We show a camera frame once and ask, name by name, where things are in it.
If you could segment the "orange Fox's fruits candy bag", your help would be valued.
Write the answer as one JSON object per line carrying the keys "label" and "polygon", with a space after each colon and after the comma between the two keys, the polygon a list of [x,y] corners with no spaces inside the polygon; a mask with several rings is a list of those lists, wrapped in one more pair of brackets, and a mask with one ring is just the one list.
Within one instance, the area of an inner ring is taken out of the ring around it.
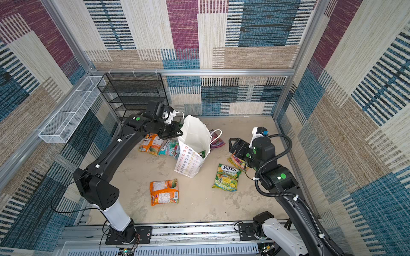
{"label": "orange Fox's fruits candy bag", "polygon": [[240,169],[241,171],[246,171],[247,169],[247,163],[239,158],[237,158],[235,155],[231,155],[227,161],[231,163],[235,168]]}

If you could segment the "white paper bag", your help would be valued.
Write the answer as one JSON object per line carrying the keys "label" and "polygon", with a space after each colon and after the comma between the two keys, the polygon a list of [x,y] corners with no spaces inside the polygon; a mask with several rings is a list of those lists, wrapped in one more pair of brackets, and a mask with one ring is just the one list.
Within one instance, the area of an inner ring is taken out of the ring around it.
{"label": "white paper bag", "polygon": [[211,144],[222,135],[222,130],[215,129],[209,132],[207,126],[197,117],[183,116],[183,125],[180,128],[183,135],[177,137],[180,153],[175,166],[175,172],[194,178],[210,154]]}

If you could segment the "orange snack bag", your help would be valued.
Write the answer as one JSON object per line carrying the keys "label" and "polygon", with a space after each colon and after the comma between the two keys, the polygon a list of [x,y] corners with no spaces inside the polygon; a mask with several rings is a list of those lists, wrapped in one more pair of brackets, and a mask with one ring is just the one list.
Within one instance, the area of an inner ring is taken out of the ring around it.
{"label": "orange snack bag", "polygon": [[163,142],[164,140],[160,139],[157,134],[149,134],[143,139],[141,145],[138,147],[138,151],[157,156]]}
{"label": "orange snack bag", "polygon": [[179,203],[177,179],[153,181],[150,183],[151,206],[168,203]]}

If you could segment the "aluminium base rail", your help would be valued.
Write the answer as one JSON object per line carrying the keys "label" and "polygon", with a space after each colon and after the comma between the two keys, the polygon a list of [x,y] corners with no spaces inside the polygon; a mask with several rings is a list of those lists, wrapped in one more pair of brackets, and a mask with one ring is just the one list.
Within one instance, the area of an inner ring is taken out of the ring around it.
{"label": "aluminium base rail", "polygon": [[[240,241],[236,224],[252,221],[136,224],[152,226],[149,244],[105,245],[107,224],[67,227],[53,252],[55,256],[287,256],[276,242]],[[287,220],[278,220],[293,235]]]}

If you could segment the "orange snack bag far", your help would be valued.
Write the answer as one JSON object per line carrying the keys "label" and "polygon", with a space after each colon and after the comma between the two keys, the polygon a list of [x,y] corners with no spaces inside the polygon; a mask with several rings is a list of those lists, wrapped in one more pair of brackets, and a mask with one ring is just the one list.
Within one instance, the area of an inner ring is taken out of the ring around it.
{"label": "orange snack bag far", "polygon": [[157,134],[149,134],[143,139],[141,145],[138,147],[138,151],[157,156],[163,142],[164,140],[160,139]]}

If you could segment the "purple candy bag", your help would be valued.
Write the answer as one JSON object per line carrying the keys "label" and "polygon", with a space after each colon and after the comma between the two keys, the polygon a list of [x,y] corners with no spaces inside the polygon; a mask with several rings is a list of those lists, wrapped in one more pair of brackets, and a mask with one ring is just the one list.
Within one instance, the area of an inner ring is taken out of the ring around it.
{"label": "purple candy bag", "polygon": [[210,130],[210,133],[211,133],[211,145],[210,145],[211,150],[221,148],[225,145],[225,142],[221,138],[217,138],[218,133],[216,133],[215,130]]}

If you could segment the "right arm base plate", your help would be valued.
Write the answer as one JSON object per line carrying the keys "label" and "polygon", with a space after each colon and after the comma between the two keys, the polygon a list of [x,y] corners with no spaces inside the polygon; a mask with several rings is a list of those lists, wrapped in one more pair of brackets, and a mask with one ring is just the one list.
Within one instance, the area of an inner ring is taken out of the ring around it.
{"label": "right arm base plate", "polygon": [[236,224],[236,229],[239,233],[240,241],[270,241],[271,239],[258,235],[253,223],[239,222]]}

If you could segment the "teal candy bag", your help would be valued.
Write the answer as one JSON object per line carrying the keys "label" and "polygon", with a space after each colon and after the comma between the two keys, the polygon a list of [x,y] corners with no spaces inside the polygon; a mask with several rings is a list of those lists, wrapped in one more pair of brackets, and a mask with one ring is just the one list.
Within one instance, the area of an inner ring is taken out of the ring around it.
{"label": "teal candy bag", "polygon": [[174,159],[178,159],[179,154],[179,142],[173,139],[164,140],[158,152],[158,155],[172,156]]}

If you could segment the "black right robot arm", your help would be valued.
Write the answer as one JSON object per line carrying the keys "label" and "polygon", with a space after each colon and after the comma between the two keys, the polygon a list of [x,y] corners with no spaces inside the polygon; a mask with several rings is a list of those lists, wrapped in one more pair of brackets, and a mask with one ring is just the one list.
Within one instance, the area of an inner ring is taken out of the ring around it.
{"label": "black right robot arm", "polygon": [[271,135],[261,136],[255,138],[252,143],[247,143],[240,138],[231,138],[228,141],[229,151],[245,161],[250,168],[255,169],[253,180],[257,192],[263,196],[275,198],[287,213],[299,237],[281,226],[273,214],[267,211],[254,218],[255,235],[260,239],[273,240],[290,256],[345,255],[304,200],[292,173],[286,167],[278,164],[278,159],[291,150],[291,139],[282,135],[287,142],[287,148],[276,154],[271,142],[272,137]]}

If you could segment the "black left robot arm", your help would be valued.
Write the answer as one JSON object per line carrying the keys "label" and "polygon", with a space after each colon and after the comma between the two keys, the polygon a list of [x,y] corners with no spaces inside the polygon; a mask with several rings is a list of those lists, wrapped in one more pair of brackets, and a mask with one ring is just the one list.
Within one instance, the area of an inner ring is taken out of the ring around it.
{"label": "black left robot arm", "polygon": [[96,207],[110,224],[110,234],[116,244],[131,244],[137,231],[133,219],[125,213],[119,202],[120,190],[111,185],[119,166],[148,135],[172,139],[183,135],[178,121],[164,121],[140,112],[129,116],[110,145],[84,170],[73,173],[80,195]]}

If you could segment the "orange snack bag near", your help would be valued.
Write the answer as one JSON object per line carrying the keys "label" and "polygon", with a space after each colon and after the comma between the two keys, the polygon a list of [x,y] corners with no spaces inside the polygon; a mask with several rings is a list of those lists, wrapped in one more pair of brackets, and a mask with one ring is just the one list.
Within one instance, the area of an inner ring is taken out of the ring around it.
{"label": "orange snack bag near", "polygon": [[168,203],[179,203],[177,179],[153,181],[150,183],[151,206]]}

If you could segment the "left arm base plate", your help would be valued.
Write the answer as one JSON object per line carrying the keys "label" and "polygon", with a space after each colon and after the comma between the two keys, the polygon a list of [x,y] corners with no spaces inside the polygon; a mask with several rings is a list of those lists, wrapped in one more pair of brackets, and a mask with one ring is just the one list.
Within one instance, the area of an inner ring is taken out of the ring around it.
{"label": "left arm base plate", "polygon": [[151,241],[152,226],[128,227],[124,231],[109,229],[105,245],[137,245],[149,244]]}

